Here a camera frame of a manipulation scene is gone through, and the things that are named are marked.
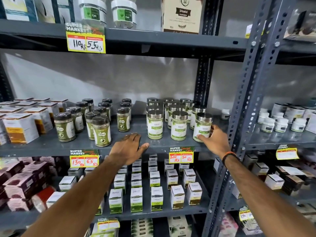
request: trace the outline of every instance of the jar with silver lid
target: jar with silver lid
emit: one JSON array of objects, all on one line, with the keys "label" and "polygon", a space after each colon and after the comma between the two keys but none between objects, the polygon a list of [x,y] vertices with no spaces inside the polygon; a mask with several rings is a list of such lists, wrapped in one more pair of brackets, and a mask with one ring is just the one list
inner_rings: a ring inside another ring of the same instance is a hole
[{"label": "jar with silver lid", "polygon": [[202,142],[198,139],[198,135],[203,135],[206,138],[210,137],[212,128],[213,116],[209,113],[197,113],[195,127],[193,131],[193,139],[197,142]]},{"label": "jar with silver lid", "polygon": [[130,109],[128,107],[120,107],[117,109],[118,131],[126,132],[131,129]]},{"label": "jar with silver lid", "polygon": [[81,113],[81,108],[78,106],[67,107],[66,112],[71,113],[72,120],[75,126],[75,132],[80,133],[84,129],[83,116]]},{"label": "jar with silver lid", "polygon": [[162,138],[163,111],[148,111],[148,138],[158,140]]},{"label": "jar with silver lid", "polygon": [[150,101],[158,101],[158,98],[156,98],[156,97],[148,97],[147,98],[147,105],[148,105],[148,102],[150,102]]},{"label": "jar with silver lid", "polygon": [[93,117],[94,142],[98,147],[106,147],[111,144],[110,120],[106,117]]},{"label": "jar with silver lid", "polygon": [[93,117],[96,117],[96,116],[100,117],[101,116],[100,112],[98,112],[98,111],[91,111],[91,112],[88,112],[86,114],[88,136],[89,136],[89,139],[92,140],[92,141],[94,140],[92,119],[93,119]]},{"label": "jar with silver lid", "polygon": [[202,105],[195,105],[195,106],[193,106],[191,120],[190,120],[190,129],[194,130],[195,119],[197,117],[197,114],[200,113],[200,112],[205,113],[206,112],[206,106],[202,106]]},{"label": "jar with silver lid", "polygon": [[104,107],[106,110],[106,114],[109,118],[109,121],[111,122],[111,104],[108,102],[99,102],[98,107]]},{"label": "jar with silver lid", "polygon": [[162,111],[162,108],[158,105],[148,105],[146,107],[146,127],[148,129],[148,111],[152,111],[152,110],[161,110]]},{"label": "jar with silver lid", "polygon": [[129,120],[131,122],[131,120],[132,120],[132,103],[125,101],[125,102],[120,103],[119,106],[120,107],[127,107],[129,109],[129,112],[130,112]]},{"label": "jar with silver lid", "polygon": [[181,105],[180,104],[175,104],[175,105],[168,106],[168,129],[171,129],[172,113],[174,111],[181,111]]},{"label": "jar with silver lid", "polygon": [[168,123],[168,118],[169,118],[169,113],[168,113],[168,107],[170,106],[170,105],[176,105],[176,104],[179,104],[179,100],[171,100],[171,101],[167,101],[166,103],[165,103],[165,122],[167,122]]},{"label": "jar with silver lid", "polygon": [[186,138],[187,121],[187,112],[174,111],[172,113],[171,139],[183,141]]},{"label": "jar with silver lid", "polygon": [[108,115],[107,115],[108,111],[106,110],[106,108],[104,106],[95,107],[94,111],[100,112],[100,115],[103,118],[105,118],[105,117],[109,118]]},{"label": "jar with silver lid", "polygon": [[54,115],[54,122],[60,142],[69,142],[76,139],[75,126],[71,113],[57,113]]},{"label": "jar with silver lid", "polygon": [[83,116],[83,123],[86,122],[86,114],[89,112],[89,104],[86,101],[78,101],[76,102],[76,106],[79,106],[81,108],[81,113]]},{"label": "jar with silver lid", "polygon": [[186,100],[183,102],[182,111],[185,111],[188,113],[188,123],[190,123],[191,121],[193,106],[194,106],[194,102],[192,100]]},{"label": "jar with silver lid", "polygon": [[93,109],[94,109],[94,107],[93,107],[94,106],[93,99],[86,98],[86,99],[82,99],[82,101],[88,102],[89,111],[93,111]]},{"label": "jar with silver lid", "polygon": [[160,105],[159,101],[151,100],[147,102],[147,105]]}]

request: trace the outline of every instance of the black lid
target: black lid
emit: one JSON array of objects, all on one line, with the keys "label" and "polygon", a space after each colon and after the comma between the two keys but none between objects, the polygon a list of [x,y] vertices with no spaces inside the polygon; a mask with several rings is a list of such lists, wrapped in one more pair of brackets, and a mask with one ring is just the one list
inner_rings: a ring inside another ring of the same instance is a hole
[{"label": "black lid", "polygon": [[128,107],[120,107],[117,110],[118,114],[126,114],[126,113],[129,113],[129,112],[130,112],[130,109]]},{"label": "black lid", "polygon": [[99,102],[98,106],[110,107],[110,103],[109,102]]},{"label": "black lid", "polygon": [[98,111],[90,111],[86,114],[86,119],[92,120],[93,117],[100,116],[100,112]]},{"label": "black lid", "polygon": [[70,112],[60,112],[54,115],[54,120],[56,121],[65,121],[71,119],[71,113]]},{"label": "black lid", "polygon": [[94,111],[104,113],[104,112],[106,112],[106,108],[104,106],[99,106],[99,107],[94,108]]},{"label": "black lid", "polygon": [[129,102],[122,102],[122,103],[120,103],[119,106],[120,106],[120,107],[132,107],[132,104],[129,103]]},{"label": "black lid", "polygon": [[122,99],[122,102],[129,102],[129,103],[132,103],[132,100],[129,99],[129,98],[125,98],[125,99]]},{"label": "black lid", "polygon": [[102,102],[113,103],[112,99],[110,98],[102,99]]},{"label": "black lid", "polygon": [[109,118],[106,117],[100,117],[100,116],[95,116],[92,118],[92,123],[93,125],[104,125],[106,123],[109,123]]},{"label": "black lid", "polygon": [[88,106],[88,102],[78,101],[78,102],[76,102],[76,106],[85,107],[85,106]]},{"label": "black lid", "polygon": [[93,99],[91,99],[91,98],[82,99],[82,101],[86,101],[86,102],[88,102],[89,104],[92,104],[92,103],[93,103]]},{"label": "black lid", "polygon": [[66,112],[70,112],[70,113],[80,113],[81,112],[81,108],[79,106],[72,106],[72,107],[67,107],[66,108]]}]

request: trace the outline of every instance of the jar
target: jar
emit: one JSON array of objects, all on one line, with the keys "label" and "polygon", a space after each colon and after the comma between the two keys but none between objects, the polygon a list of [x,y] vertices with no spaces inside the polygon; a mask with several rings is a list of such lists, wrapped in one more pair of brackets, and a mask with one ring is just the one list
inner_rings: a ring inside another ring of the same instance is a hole
[{"label": "jar", "polygon": [[283,118],[284,113],[283,112],[277,112],[275,115],[272,116],[275,121],[278,121],[279,118]]},{"label": "jar", "polygon": [[160,105],[159,101],[151,100],[147,102],[147,105]]},{"label": "jar", "polygon": [[69,112],[60,112],[54,115],[54,123],[60,142],[69,142],[76,139],[75,126]]},{"label": "jar", "polygon": [[183,102],[182,111],[185,111],[188,113],[188,123],[190,123],[191,121],[193,106],[194,106],[194,102],[192,100],[186,100]]},{"label": "jar", "polygon": [[264,119],[269,117],[269,113],[268,112],[259,112],[259,117],[258,117],[258,123],[259,124],[263,124]]},{"label": "jar", "polygon": [[148,97],[147,98],[147,105],[148,105],[148,102],[150,102],[150,101],[158,101],[158,98],[156,98],[156,97]]},{"label": "jar", "polygon": [[209,113],[199,112],[195,120],[195,127],[193,131],[193,139],[197,142],[203,142],[198,139],[198,135],[203,135],[206,138],[210,137],[213,117]]},{"label": "jar", "polygon": [[230,114],[229,114],[229,109],[222,109],[222,120],[229,120]]},{"label": "jar", "polygon": [[92,119],[93,119],[93,117],[96,117],[96,116],[100,117],[101,116],[100,112],[98,112],[98,111],[91,111],[91,112],[88,112],[86,114],[88,136],[89,136],[89,139],[92,140],[92,141],[94,140]]},{"label": "jar", "polygon": [[106,117],[93,117],[94,142],[98,147],[106,147],[111,144],[110,120]]},{"label": "jar", "polygon": [[261,130],[266,133],[272,133],[274,128],[274,119],[270,117],[266,117],[261,126]]},{"label": "jar", "polygon": [[163,99],[163,115],[166,115],[166,103],[169,101],[174,101],[174,98],[172,97],[167,97]]},{"label": "jar", "polygon": [[303,132],[306,127],[306,119],[304,118],[296,118],[291,126],[291,131],[295,132]]},{"label": "jar", "polygon": [[105,117],[109,118],[107,115],[108,111],[106,110],[106,108],[104,106],[96,107],[96,108],[94,108],[94,111],[100,112],[100,115],[103,118],[105,118]]},{"label": "jar", "polygon": [[148,138],[158,140],[162,138],[163,111],[148,111]]},{"label": "jar", "polygon": [[89,111],[93,111],[93,109],[94,109],[93,99],[91,99],[91,98],[86,98],[86,99],[82,99],[82,101],[88,102]]},{"label": "jar", "polygon": [[152,111],[152,110],[157,110],[157,111],[161,110],[162,111],[161,107],[158,105],[148,105],[146,107],[146,127],[147,127],[147,129],[148,129],[148,111]]},{"label": "jar", "polygon": [[192,109],[192,115],[191,115],[191,120],[190,120],[190,129],[194,130],[195,119],[197,117],[197,114],[200,112],[205,113],[206,107],[202,106],[202,105],[195,105]]},{"label": "jar", "polygon": [[108,103],[108,102],[99,102],[98,103],[98,107],[104,107],[105,108],[106,114],[107,114],[107,116],[109,118],[109,121],[111,121],[112,120],[112,118],[111,118],[111,104]]},{"label": "jar", "polygon": [[106,0],[78,0],[81,23],[95,27],[102,25],[106,27]]},{"label": "jar", "polygon": [[172,100],[172,101],[167,101],[165,103],[165,122],[168,123],[168,118],[169,118],[169,106],[170,105],[176,105],[178,104],[179,102],[177,102],[176,100]]},{"label": "jar", "polygon": [[67,107],[66,112],[71,113],[72,120],[75,126],[75,132],[80,133],[84,129],[83,116],[81,113],[81,108],[78,106]]},{"label": "jar", "polygon": [[288,127],[289,120],[283,117],[279,117],[274,125],[276,132],[284,133]]},{"label": "jar", "polygon": [[113,100],[110,99],[110,98],[105,98],[105,99],[102,99],[102,102],[108,102],[110,103],[110,111],[109,111],[109,120],[111,122],[111,114],[113,113]]},{"label": "jar", "polygon": [[188,113],[185,111],[172,112],[171,139],[183,141],[186,137]]},{"label": "jar", "polygon": [[129,109],[129,112],[130,112],[129,120],[131,122],[131,120],[132,120],[132,103],[130,103],[130,102],[122,102],[122,103],[120,103],[119,106],[120,107],[127,107]]},{"label": "jar", "polygon": [[120,107],[117,109],[118,131],[126,132],[131,129],[130,109],[128,107]]},{"label": "jar", "polygon": [[135,2],[131,0],[113,0],[111,9],[115,27],[136,29],[137,5]]},{"label": "jar", "polygon": [[181,105],[180,104],[175,104],[175,105],[168,106],[168,129],[171,129],[172,113],[174,111],[181,111]]},{"label": "jar", "polygon": [[81,113],[83,116],[83,123],[86,122],[86,114],[89,112],[89,105],[86,101],[78,101],[76,102],[76,106],[79,106],[81,108]]}]

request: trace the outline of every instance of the beige box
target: beige box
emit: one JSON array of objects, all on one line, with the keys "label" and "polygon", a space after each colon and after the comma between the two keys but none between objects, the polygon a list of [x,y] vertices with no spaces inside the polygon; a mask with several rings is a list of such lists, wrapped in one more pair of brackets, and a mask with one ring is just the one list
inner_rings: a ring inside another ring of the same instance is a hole
[{"label": "beige box", "polygon": [[284,184],[284,179],[276,174],[271,174],[267,176],[264,182],[270,189],[280,190]]},{"label": "beige box", "polygon": [[20,103],[16,104],[15,107],[22,107],[24,109],[29,109],[33,107],[37,107],[38,102],[36,101],[21,101]]},{"label": "beige box", "polygon": [[7,107],[7,106],[5,106],[4,108],[0,109],[0,113],[3,113],[3,114],[23,113],[24,111],[25,111],[25,109],[22,107]]},{"label": "beige box", "polygon": [[36,101],[38,103],[43,103],[43,102],[50,102],[51,99],[50,98],[43,98],[43,99],[34,98],[32,101]]},{"label": "beige box", "polygon": [[203,0],[161,0],[162,31],[199,34]]},{"label": "beige box", "polygon": [[2,107],[14,107],[16,104],[18,104],[19,101],[3,101],[3,102],[0,102],[0,106]]},{"label": "beige box", "polygon": [[55,126],[54,115],[59,113],[58,103],[56,103],[56,102],[43,102],[43,103],[40,103],[38,105],[38,107],[46,107],[48,109],[52,124],[53,124],[53,126]]},{"label": "beige box", "polygon": [[28,144],[39,137],[32,114],[15,113],[3,118],[11,143]]},{"label": "beige box", "polygon": [[9,140],[7,131],[6,131],[4,123],[3,123],[4,117],[5,117],[5,114],[0,113],[0,146],[4,145]]},{"label": "beige box", "polygon": [[193,169],[184,169],[183,174],[183,187],[186,189],[189,182],[195,182],[195,172]]},{"label": "beige box", "polygon": [[201,202],[202,188],[200,183],[193,182],[188,184],[188,191],[186,193],[189,205],[197,205]]},{"label": "beige box", "polygon": [[35,120],[35,124],[40,135],[47,134],[48,131],[53,129],[53,124],[47,108],[33,107],[27,109],[26,111],[24,111],[24,113],[32,114],[32,117]]},{"label": "beige box", "polygon": [[61,100],[51,100],[51,102],[56,102],[59,108],[59,112],[65,112],[67,108],[68,99]]},{"label": "beige box", "polygon": [[182,185],[173,185],[170,191],[170,202],[173,210],[181,209],[184,206],[184,190]]}]

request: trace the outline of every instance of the bracelet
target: bracelet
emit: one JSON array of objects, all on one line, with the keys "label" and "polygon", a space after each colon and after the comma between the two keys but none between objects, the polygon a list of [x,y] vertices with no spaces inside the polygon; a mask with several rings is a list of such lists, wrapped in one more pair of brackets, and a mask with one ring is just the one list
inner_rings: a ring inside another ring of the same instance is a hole
[{"label": "bracelet", "polygon": [[225,159],[226,159],[227,156],[229,156],[229,155],[232,155],[232,156],[234,156],[236,159],[239,160],[239,158],[237,157],[237,155],[236,155],[234,152],[228,151],[228,152],[226,152],[226,154],[224,155],[224,157],[223,157],[223,159],[222,159],[223,165],[224,165],[225,167],[226,167],[226,165],[225,165]]}]

